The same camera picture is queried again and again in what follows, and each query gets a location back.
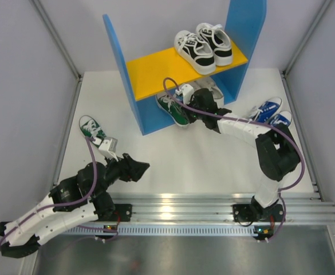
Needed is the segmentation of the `green sneaker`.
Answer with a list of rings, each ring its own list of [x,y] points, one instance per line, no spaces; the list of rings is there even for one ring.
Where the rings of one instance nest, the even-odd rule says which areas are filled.
[[[101,125],[91,116],[83,115],[79,119],[79,128],[81,132],[93,140],[103,140],[106,138],[106,134],[103,131]]]
[[[179,127],[187,127],[190,122],[182,107],[166,93],[156,96],[157,106],[166,112]]]

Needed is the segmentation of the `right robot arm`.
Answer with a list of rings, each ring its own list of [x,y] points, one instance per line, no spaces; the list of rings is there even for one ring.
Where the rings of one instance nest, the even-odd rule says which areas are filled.
[[[283,179],[303,166],[303,157],[289,130],[291,113],[280,110],[282,99],[272,97],[246,118],[221,108],[207,88],[183,96],[184,110],[191,123],[200,120],[210,130],[235,137],[256,150],[261,183],[250,203],[234,206],[234,219],[243,226],[258,221],[276,221]]]

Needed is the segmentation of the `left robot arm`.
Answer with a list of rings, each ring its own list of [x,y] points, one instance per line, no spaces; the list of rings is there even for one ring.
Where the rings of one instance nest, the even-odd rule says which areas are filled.
[[[149,167],[149,163],[136,161],[128,154],[106,164],[92,161],[75,176],[62,180],[22,217],[0,222],[1,255],[26,257],[71,228],[110,220],[116,206],[107,189],[118,180],[139,181]]]

